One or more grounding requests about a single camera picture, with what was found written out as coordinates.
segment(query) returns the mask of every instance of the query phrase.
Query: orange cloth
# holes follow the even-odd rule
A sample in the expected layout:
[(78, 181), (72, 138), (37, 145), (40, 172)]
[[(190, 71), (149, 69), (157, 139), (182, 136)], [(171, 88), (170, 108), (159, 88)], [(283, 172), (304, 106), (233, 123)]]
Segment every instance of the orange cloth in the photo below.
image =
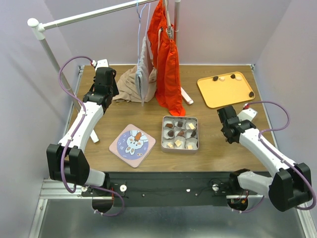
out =
[(148, 30), (154, 67), (157, 69), (156, 99), (160, 106), (168, 108), (173, 116), (185, 116), (179, 77), (177, 46), (169, 39), (162, 0), (158, 2)]

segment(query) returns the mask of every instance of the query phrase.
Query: lavender wall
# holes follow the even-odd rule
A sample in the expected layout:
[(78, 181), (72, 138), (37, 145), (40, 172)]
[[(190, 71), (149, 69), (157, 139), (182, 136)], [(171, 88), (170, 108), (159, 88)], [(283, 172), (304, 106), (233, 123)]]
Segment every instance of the lavender wall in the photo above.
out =
[[(43, 178), (46, 148), (62, 136), (70, 100), (27, 20), (53, 18), (42, 0), (2, 1), (0, 7), (0, 237), (28, 237)], [(71, 52), (59, 30), (48, 42), (63, 63)], [(74, 84), (75, 65), (66, 70)]]
[[(312, 171), (317, 190), (317, 1), (293, 0), (256, 63), (255, 74), (264, 99), (280, 102), (291, 116), (290, 126), (275, 133), (279, 149)], [(285, 115), (267, 106), (273, 127)], [(317, 223), (317, 210), (312, 216)]]
[[(60, 19), (129, 0), (45, 0)], [(182, 64), (255, 63), (291, 0), (182, 0), (179, 56)], [(152, 3), (152, 11), (157, 1)], [(174, 0), (169, 0), (174, 21)], [(141, 35), (146, 27), (147, 9)], [(84, 54), (110, 63), (137, 62), (136, 8), (122, 10), (60, 28), (73, 55)]]

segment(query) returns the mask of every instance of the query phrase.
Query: gray floor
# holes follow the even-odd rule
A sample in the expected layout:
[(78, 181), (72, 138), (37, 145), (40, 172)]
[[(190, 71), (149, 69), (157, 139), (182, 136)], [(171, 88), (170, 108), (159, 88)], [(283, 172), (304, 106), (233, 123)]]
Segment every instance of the gray floor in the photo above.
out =
[(303, 238), (297, 212), (265, 200), (254, 212), (225, 207), (126, 208), (117, 217), (94, 214), (91, 200), (50, 200), (41, 238)]

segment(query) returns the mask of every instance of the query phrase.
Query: orange tray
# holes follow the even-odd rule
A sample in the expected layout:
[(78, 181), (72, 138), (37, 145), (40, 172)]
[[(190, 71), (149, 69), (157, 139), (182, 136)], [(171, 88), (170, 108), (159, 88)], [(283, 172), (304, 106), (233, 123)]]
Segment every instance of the orange tray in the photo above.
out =
[(197, 81), (209, 108), (219, 108), (255, 98), (254, 91), (242, 73), (233, 72), (217, 76), (201, 78)]

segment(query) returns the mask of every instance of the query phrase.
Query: metal tin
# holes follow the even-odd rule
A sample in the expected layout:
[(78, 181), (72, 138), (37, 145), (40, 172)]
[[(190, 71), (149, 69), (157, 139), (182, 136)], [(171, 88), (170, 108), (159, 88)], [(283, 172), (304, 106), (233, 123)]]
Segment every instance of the metal tin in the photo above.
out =
[[(165, 139), (163, 138), (163, 130), (164, 130), (164, 122), (167, 121), (168, 119), (171, 119), (172, 121), (175, 121), (175, 120), (178, 120), (178, 119), (184, 119), (184, 120), (195, 120), (196, 121), (196, 129), (194, 131), (196, 131), (196, 135), (197, 135), (197, 149), (175, 149), (175, 148), (165, 148), (163, 146), (163, 141), (165, 141)], [(199, 133), (198, 133), (198, 120), (197, 118), (195, 117), (174, 117), (174, 116), (164, 116), (163, 117), (163, 121), (162, 121), (162, 132), (161, 132), (161, 148), (162, 148), (162, 151), (165, 152), (165, 153), (182, 153), (182, 154), (195, 154), (198, 149), (199, 149)]]

